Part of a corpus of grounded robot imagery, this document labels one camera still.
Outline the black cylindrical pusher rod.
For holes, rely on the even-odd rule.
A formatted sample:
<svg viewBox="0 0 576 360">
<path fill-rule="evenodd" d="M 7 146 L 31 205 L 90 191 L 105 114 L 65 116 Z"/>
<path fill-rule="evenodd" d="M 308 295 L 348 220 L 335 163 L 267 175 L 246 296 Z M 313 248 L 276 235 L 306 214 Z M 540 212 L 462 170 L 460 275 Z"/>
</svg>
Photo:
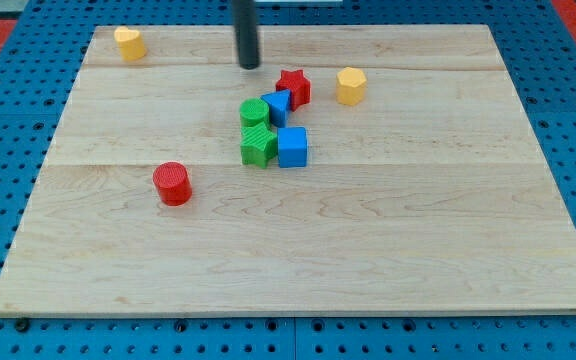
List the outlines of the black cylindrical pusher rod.
<svg viewBox="0 0 576 360">
<path fill-rule="evenodd" d="M 232 0 L 231 3 L 238 63 L 242 69 L 256 69 L 261 64 L 261 55 L 255 1 Z"/>
</svg>

